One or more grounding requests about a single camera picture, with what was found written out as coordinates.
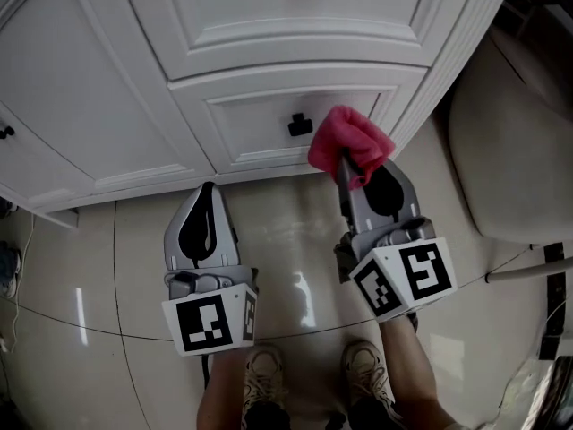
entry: cabinet door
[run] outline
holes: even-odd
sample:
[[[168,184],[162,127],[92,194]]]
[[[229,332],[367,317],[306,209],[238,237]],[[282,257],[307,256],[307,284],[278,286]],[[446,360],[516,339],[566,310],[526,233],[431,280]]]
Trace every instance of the cabinet door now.
[[[170,88],[211,163],[227,173],[305,163],[317,127],[335,105],[356,108],[389,133],[425,72],[395,64],[271,65]],[[303,133],[293,133],[291,123]]]
[[[466,0],[132,0],[171,79],[242,65],[431,65]]]
[[[141,93],[89,0],[25,0],[0,30],[0,100],[103,193],[214,173],[163,79]]]
[[[88,194],[91,179],[50,149],[0,102],[0,184],[23,207],[62,202]]]

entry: white marker cube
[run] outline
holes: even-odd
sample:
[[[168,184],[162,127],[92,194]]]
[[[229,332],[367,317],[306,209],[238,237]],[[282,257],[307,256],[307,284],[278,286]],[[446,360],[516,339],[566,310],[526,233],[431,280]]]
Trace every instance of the white marker cube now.
[[[350,273],[378,322],[458,289],[444,237],[372,249]]]
[[[163,303],[179,355],[210,354],[254,343],[257,295],[245,284]]]

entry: black knob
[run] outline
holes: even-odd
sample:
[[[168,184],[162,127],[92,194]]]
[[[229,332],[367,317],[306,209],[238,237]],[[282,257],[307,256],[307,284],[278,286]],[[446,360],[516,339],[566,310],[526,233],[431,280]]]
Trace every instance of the black knob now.
[[[312,132],[312,120],[304,119],[304,113],[293,115],[293,122],[288,125],[291,136],[298,137]]]
[[[14,135],[15,132],[12,127],[7,126],[3,131],[0,131],[0,140],[4,140],[8,135]]]

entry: forearm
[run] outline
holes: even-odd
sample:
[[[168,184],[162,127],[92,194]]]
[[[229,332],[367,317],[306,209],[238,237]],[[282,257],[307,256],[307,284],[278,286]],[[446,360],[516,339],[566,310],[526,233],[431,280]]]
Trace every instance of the forearm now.
[[[238,430],[243,408],[246,349],[213,356],[210,380],[197,412],[198,430]]]
[[[438,402],[430,361],[407,317],[380,324],[388,377],[398,412],[412,430],[443,430],[454,419]]]

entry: pink cloth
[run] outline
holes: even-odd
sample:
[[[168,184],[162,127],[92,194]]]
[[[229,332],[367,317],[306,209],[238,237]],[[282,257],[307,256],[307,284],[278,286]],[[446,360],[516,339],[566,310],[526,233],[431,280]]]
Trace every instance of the pink cloth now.
[[[364,171],[350,181],[354,190],[368,185],[372,172],[379,168],[396,145],[370,119],[351,107],[332,108],[312,139],[308,162],[337,180],[342,150],[348,148],[352,161]]]

